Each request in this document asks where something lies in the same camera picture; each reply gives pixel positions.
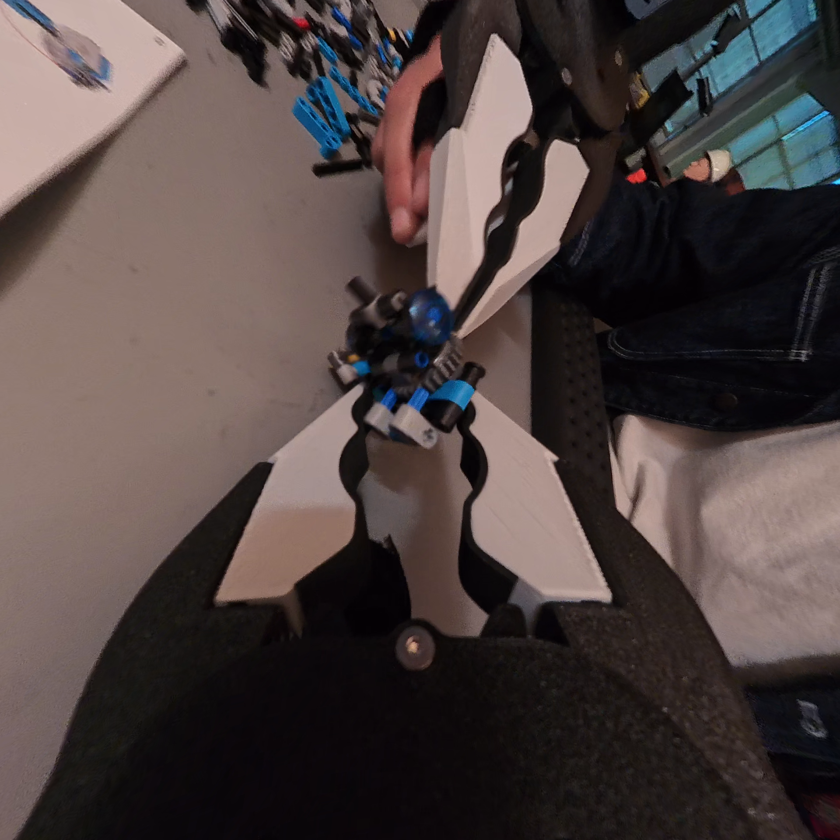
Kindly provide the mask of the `pile of loose small bricks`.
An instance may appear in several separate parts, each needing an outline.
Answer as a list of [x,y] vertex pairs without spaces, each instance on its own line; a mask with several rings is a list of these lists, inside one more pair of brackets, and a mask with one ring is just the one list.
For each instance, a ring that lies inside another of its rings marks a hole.
[[265,88],[276,58],[303,85],[292,115],[318,146],[317,177],[370,170],[385,100],[407,63],[410,28],[385,24],[372,1],[187,1]]

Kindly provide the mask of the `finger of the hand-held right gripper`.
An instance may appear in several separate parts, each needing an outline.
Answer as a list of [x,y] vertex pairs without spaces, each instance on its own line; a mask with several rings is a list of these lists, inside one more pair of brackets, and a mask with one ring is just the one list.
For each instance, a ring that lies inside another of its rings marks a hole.
[[434,149],[427,214],[427,285],[451,311],[486,254],[487,220],[502,198],[502,164],[529,127],[532,105],[518,58],[489,37],[460,127]]
[[510,178],[505,213],[455,310],[457,335],[495,314],[560,247],[590,169],[577,143],[551,139],[525,153]]

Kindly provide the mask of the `grey desk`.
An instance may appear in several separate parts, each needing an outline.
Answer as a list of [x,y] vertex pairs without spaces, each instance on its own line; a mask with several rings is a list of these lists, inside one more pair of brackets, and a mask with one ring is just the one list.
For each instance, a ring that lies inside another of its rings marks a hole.
[[311,174],[277,58],[258,87],[184,2],[129,5],[185,67],[2,222],[2,838],[139,589],[336,399],[345,283],[425,279],[378,174]]

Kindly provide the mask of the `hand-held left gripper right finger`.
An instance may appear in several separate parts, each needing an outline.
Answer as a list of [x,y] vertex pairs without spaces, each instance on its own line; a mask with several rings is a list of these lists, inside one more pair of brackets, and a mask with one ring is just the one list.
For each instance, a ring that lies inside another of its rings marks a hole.
[[459,420],[469,483],[459,579],[478,605],[608,604],[613,595],[557,456],[482,395]]

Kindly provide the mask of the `blue beam with black pins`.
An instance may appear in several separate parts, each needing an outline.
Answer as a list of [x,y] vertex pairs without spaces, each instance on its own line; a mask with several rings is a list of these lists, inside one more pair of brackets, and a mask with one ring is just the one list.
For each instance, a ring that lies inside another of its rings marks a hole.
[[426,375],[418,384],[383,385],[373,389],[373,403],[364,426],[399,444],[429,450],[441,434],[449,434],[471,403],[486,369],[467,362],[457,375]]

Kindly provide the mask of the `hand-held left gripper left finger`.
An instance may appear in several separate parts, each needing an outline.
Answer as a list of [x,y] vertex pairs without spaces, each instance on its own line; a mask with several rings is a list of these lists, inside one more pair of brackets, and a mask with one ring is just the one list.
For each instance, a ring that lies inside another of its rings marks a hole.
[[371,395],[354,387],[269,461],[259,494],[217,589],[217,604],[274,601],[309,592],[329,564],[367,550],[359,485],[369,468],[362,416]]

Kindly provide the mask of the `large window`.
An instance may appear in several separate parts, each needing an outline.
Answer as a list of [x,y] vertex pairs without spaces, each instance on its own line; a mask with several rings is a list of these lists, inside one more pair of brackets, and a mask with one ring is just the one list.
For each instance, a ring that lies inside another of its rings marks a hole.
[[748,188],[838,185],[838,2],[732,2],[641,69],[644,92],[673,74],[689,98],[644,155],[660,183],[724,150]]

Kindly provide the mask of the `open instruction booklet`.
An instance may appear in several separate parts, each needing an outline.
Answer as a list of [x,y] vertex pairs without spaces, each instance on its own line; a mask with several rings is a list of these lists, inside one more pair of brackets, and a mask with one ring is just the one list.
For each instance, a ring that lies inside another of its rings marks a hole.
[[1,215],[116,133],[185,62],[123,2],[2,2]]

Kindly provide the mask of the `black grey gear assembly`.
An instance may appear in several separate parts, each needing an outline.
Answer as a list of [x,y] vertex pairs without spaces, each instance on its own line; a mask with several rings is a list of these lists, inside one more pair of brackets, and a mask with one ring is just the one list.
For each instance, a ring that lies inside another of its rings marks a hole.
[[454,314],[435,287],[380,292],[360,276],[346,291],[354,300],[341,349],[328,364],[343,389],[363,384],[374,397],[406,403],[418,389],[435,393],[465,367]]

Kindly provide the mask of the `person's light trousers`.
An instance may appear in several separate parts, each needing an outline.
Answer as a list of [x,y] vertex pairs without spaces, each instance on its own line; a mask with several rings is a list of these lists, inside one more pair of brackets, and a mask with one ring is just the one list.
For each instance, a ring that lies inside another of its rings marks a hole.
[[617,509],[735,666],[839,650],[839,423],[722,433],[615,420]]

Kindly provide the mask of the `person's right hand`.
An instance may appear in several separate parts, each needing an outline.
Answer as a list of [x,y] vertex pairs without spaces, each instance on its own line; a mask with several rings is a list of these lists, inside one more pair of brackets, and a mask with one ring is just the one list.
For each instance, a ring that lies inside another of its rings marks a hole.
[[434,143],[414,150],[413,131],[425,89],[443,76],[440,36],[396,80],[372,144],[374,167],[381,173],[392,238],[410,245],[427,221],[430,163]]

